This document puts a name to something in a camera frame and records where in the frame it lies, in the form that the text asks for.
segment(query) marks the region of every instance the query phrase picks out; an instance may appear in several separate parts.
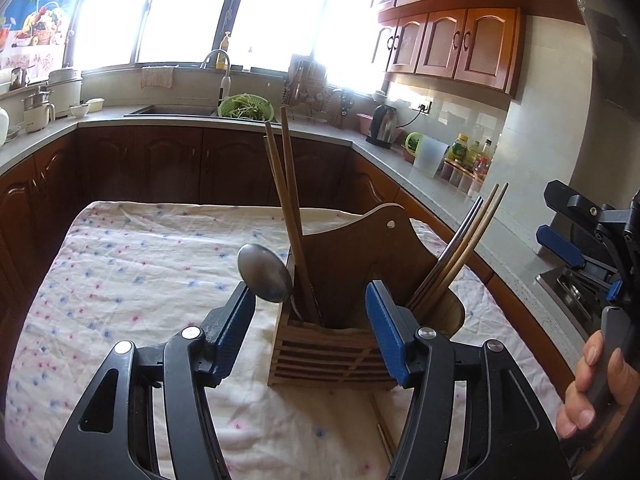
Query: fingernail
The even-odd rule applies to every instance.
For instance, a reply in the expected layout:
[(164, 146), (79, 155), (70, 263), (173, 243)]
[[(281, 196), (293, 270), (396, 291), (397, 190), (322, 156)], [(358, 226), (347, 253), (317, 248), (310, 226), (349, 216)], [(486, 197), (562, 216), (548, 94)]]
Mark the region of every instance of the fingernail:
[(558, 434), (561, 438), (569, 438), (573, 436), (575, 431), (577, 430), (577, 426), (569, 421), (564, 422), (560, 426), (558, 426)]
[(578, 428), (584, 430), (588, 428), (589, 425), (593, 422), (593, 417), (595, 416), (595, 412), (593, 410), (582, 410), (580, 415), (578, 415)]
[(591, 347), (589, 348), (589, 352), (587, 353), (587, 364), (589, 366), (593, 366), (594, 362), (596, 362), (596, 354), (597, 351), (595, 349), (595, 347)]
[(613, 371), (616, 375), (622, 373), (625, 369), (625, 361), (622, 358), (622, 350), (620, 348), (616, 348), (611, 356), (611, 360), (613, 361)]

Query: wooden utensil holder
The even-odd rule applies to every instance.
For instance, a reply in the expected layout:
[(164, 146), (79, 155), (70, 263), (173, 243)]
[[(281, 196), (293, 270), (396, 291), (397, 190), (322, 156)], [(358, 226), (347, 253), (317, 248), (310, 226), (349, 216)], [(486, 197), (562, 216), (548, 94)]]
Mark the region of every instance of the wooden utensil holder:
[[(310, 279), (326, 327), (297, 320), (291, 300), (281, 305), (268, 384), (315, 388), (388, 390), (386, 371), (364, 309), (364, 290), (383, 280), (397, 304), (405, 304), (437, 258), (419, 240), (404, 209), (379, 206), (350, 224), (303, 236)], [(303, 301), (293, 257), (294, 304)], [(453, 336), (465, 319), (450, 290), (419, 319)]]

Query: kitchen sink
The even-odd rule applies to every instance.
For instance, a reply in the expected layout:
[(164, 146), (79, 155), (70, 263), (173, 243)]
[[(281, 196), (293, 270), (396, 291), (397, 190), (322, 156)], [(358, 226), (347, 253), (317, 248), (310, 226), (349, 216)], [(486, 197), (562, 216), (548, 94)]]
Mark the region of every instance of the kitchen sink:
[(216, 117), (216, 109), (206, 106), (188, 105), (151, 105), (136, 110), (131, 116), (180, 116), (180, 117)]

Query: green colander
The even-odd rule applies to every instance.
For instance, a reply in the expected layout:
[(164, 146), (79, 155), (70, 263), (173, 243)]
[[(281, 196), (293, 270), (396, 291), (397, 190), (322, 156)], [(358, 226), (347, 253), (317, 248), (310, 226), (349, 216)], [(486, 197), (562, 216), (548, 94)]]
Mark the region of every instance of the green colander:
[(251, 94), (229, 96), (218, 107), (218, 117), (231, 119), (271, 121), (273, 115), (273, 106), (267, 99)]

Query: power cord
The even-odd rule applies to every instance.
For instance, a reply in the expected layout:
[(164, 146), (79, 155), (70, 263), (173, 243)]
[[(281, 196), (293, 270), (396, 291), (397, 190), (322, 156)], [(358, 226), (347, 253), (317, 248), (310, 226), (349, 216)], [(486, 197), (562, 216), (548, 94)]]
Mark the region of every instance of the power cord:
[(409, 121), (407, 124), (398, 126), (398, 128), (404, 128), (405, 126), (408, 126), (409, 124), (413, 123), (418, 117), (420, 117), (420, 114), (425, 113), (426, 109), (427, 108), (424, 105), (420, 105), (420, 107), (418, 108), (418, 114), (413, 118), (413, 120)]

